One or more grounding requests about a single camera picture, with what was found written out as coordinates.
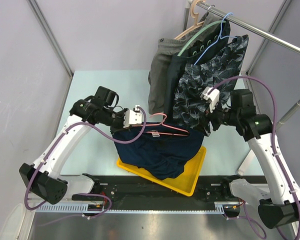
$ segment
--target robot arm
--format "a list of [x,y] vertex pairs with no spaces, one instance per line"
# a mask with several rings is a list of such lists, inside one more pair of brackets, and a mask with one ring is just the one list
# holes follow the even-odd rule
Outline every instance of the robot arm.
[[269,187],[269,192],[265,192],[239,176],[232,176],[226,178],[223,183],[226,196],[241,198],[254,206],[263,223],[270,229],[297,221],[296,202],[283,169],[293,184],[299,203],[300,187],[281,155],[277,136],[275,136],[275,147],[277,154],[280,154],[283,169],[275,157],[271,141],[273,124],[270,118],[265,114],[256,114],[253,96],[248,89],[232,91],[231,108],[217,106],[218,92],[217,89],[207,87],[201,95],[202,99],[210,103],[206,116],[211,121],[213,130],[216,131],[220,125],[235,127],[255,153]]
[[[115,112],[115,106],[111,107],[115,97],[117,105],[118,95],[114,91],[100,86],[95,96],[81,99],[73,105],[66,123],[48,148],[32,165],[24,163],[19,169],[23,182],[27,186],[34,172],[39,168],[31,185],[31,192],[50,204],[58,203],[67,191],[73,192],[72,189],[68,189],[68,187],[74,188],[71,183],[59,179],[60,172],[79,141],[90,131],[91,125],[105,124],[110,126],[111,132],[114,133],[129,128],[131,125],[142,123],[142,114],[137,110],[125,108]],[[92,188],[93,181],[88,182]]]

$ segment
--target clothes hanger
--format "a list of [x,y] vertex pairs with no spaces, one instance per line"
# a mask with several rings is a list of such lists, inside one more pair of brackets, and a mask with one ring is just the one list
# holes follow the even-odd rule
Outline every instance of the clothes hanger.
[[[222,21],[224,21],[225,19],[226,19],[226,17],[227,16],[229,16],[229,15],[233,15],[233,13],[232,12],[229,12],[229,13],[227,13],[224,17],[223,17],[223,19],[222,19]],[[213,43],[213,44],[211,44],[209,47],[207,47],[206,48],[206,50],[201,54],[201,56],[196,60],[196,62],[194,63],[194,65],[197,65],[197,63],[199,62],[199,60],[205,55],[205,53],[209,50],[209,48],[211,48],[213,45],[215,45],[215,44],[217,44],[217,42],[220,40],[220,39],[224,39],[224,38],[233,38],[233,39],[236,39],[237,37],[236,36],[222,36],[222,23],[220,24],[220,33],[219,33],[219,35],[218,35],[218,38],[216,39],[216,41]]]
[[185,35],[187,35],[188,33],[190,33],[191,31],[202,27],[202,25],[204,24],[203,21],[198,22],[198,18],[199,18],[199,13],[195,13],[195,6],[197,5],[198,2],[203,1],[205,2],[206,0],[193,0],[191,6],[190,6],[190,15],[192,18],[194,18],[194,24],[189,27],[187,30],[183,31],[182,33],[180,33],[178,36],[176,36],[174,39],[175,40],[180,40],[182,37],[184,37]]
[[[153,124],[147,124],[145,125],[146,127],[152,127],[152,126],[164,126],[166,128],[169,128],[169,129],[174,129],[174,130],[178,130],[178,131],[181,131],[181,132],[185,132],[189,135],[189,132],[187,130],[184,130],[184,129],[181,129],[181,128],[178,128],[178,127],[174,127],[174,126],[169,126],[169,125],[166,125],[165,124],[165,120],[167,119],[167,115],[164,114],[164,113],[155,113],[155,114],[152,114],[150,116],[150,118],[152,118],[153,116],[156,116],[156,115],[162,115],[164,116],[163,120],[160,122],[160,123],[153,123]],[[147,133],[147,134],[158,134],[158,137],[160,134],[162,135],[172,135],[172,136],[188,136],[186,134],[179,134],[179,133],[170,133],[170,132],[158,132],[158,131],[144,131],[144,133]]]
[[166,114],[164,114],[164,113],[159,112],[159,113],[152,114],[152,115],[150,116],[150,118],[152,118],[153,116],[156,116],[156,115],[162,115],[162,116],[164,116],[163,120],[162,120],[160,123],[147,124],[147,125],[145,125],[145,126],[148,127],[148,126],[160,126],[160,125],[162,125],[162,126],[167,127],[167,128],[169,128],[169,129],[179,130],[179,131],[185,132],[185,133],[187,133],[187,134],[189,133],[187,130],[184,130],[184,129],[181,129],[181,128],[178,128],[178,127],[174,127],[174,126],[166,125],[166,124],[165,124],[165,120],[167,119],[168,116],[167,116]]
[[[206,13],[205,13],[205,15],[207,16],[208,15],[208,12],[209,12],[209,10],[210,10],[210,8],[212,8],[212,7],[214,7],[215,5],[211,5],[208,9],[207,9],[207,11],[206,11]],[[214,22],[212,22],[212,23],[210,23],[209,25],[207,25],[207,26],[205,26],[204,28],[202,28],[202,29],[200,29],[184,46],[183,46],[183,48],[181,49],[181,51],[178,53],[178,57],[180,57],[183,53],[184,53],[184,51],[189,47],[189,45],[194,41],[194,40],[196,40],[197,39],[197,37],[199,37],[204,31],[206,31],[207,29],[209,29],[209,28],[211,28],[212,26],[214,26],[214,25],[217,25],[217,24],[223,24],[223,23],[226,23],[226,21],[225,20],[219,20],[219,21],[214,21]]]

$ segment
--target plastic tray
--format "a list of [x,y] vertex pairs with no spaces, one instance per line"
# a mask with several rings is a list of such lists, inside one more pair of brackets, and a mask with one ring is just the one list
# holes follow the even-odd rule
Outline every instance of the plastic tray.
[[177,178],[166,178],[164,180],[157,179],[144,168],[138,168],[137,166],[123,163],[120,158],[116,164],[119,168],[127,170],[130,173],[191,197],[194,194],[206,152],[207,149],[202,146],[197,154],[184,165],[184,172],[182,174]]

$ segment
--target light blue table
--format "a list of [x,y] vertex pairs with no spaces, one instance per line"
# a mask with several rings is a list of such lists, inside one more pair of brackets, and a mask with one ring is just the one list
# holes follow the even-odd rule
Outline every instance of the light blue table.
[[[66,122],[73,104],[79,99],[94,95],[99,86],[117,92],[120,97],[119,105],[122,107],[132,109],[135,105],[140,105],[148,111],[148,73],[148,70],[76,71],[58,130]],[[244,87],[243,82],[238,81],[236,88]],[[160,117],[154,117],[153,121],[160,121]],[[100,124],[97,127],[110,134],[108,126]],[[206,137],[202,145],[206,147],[207,153],[200,175],[234,175],[249,152],[248,144],[232,126],[221,126],[218,131]],[[92,129],[74,149],[61,174],[132,175],[117,167],[117,159],[114,143]],[[245,175],[263,175],[257,159],[252,161]]]

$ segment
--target black garment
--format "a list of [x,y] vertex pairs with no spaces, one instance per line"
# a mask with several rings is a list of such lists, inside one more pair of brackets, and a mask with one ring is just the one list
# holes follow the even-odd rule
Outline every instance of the black garment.
[[[116,132],[113,137],[127,141],[140,132],[141,127]],[[183,132],[165,126],[147,126],[145,132],[157,130],[163,133],[180,134]],[[148,170],[156,178],[176,178],[184,172],[184,166],[199,151],[204,135],[194,129],[187,129],[188,136],[171,136],[161,134],[153,137],[151,133],[143,133],[130,144],[114,143],[121,158],[126,164]]]
[[[206,133],[210,128],[206,118],[209,103],[201,99],[206,87],[213,87],[225,79],[238,76],[248,47],[248,35],[237,36],[210,61],[201,65],[187,64],[175,90],[173,121],[181,126]],[[237,81],[220,87],[219,102],[225,104]]]
[[[168,116],[166,119],[167,122],[170,123],[173,121],[175,90],[177,88],[179,79],[185,72],[186,64],[194,64],[201,54],[207,49],[207,47],[217,40],[220,33],[220,28],[220,25],[218,25],[218,27],[209,33],[203,41],[197,41],[193,47],[184,51],[181,56],[178,56],[178,54],[174,54],[172,56],[171,63],[167,70],[167,85],[164,99],[164,113]],[[226,23],[222,24],[221,36],[229,36],[230,30],[230,23],[228,20],[226,20]],[[218,43],[209,48],[209,50],[203,55],[197,64],[204,64],[211,60],[222,48],[227,46],[228,40],[228,37],[220,39]]]
[[[221,20],[219,16],[212,13],[205,14],[200,22],[204,21],[201,28],[209,25],[210,23]],[[213,25],[202,32],[196,40],[202,41],[206,38],[210,32],[213,32],[218,25]],[[171,63],[172,55],[179,53],[185,44],[198,32],[200,28],[197,28],[179,40],[170,38],[161,38],[158,41],[158,49],[153,57],[151,68],[148,76],[150,84],[149,97],[148,97],[148,110],[150,114],[161,113],[164,111],[164,103],[166,97],[167,87],[167,72]]]

